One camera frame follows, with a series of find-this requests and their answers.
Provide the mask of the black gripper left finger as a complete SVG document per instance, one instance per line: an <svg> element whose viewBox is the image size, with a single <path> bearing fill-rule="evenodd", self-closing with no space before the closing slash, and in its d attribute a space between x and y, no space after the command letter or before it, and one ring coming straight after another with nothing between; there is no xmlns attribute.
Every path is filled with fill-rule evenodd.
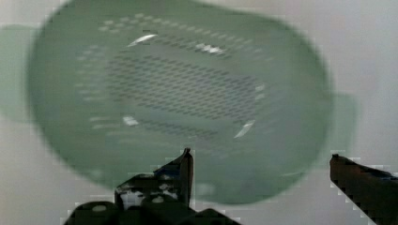
<svg viewBox="0 0 398 225"><path fill-rule="evenodd" d="M141 173L115 188L111 202L77 206L64 225L241 225L208 208L190 208L193 178L191 149L152 173Z"/></svg>

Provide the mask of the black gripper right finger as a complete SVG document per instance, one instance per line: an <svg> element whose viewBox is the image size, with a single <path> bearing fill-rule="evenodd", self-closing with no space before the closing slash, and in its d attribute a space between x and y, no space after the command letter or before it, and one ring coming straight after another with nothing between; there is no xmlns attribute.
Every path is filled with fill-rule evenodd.
<svg viewBox="0 0 398 225"><path fill-rule="evenodd" d="M376 225L397 225L396 176L333 154L329 161L329 178Z"/></svg>

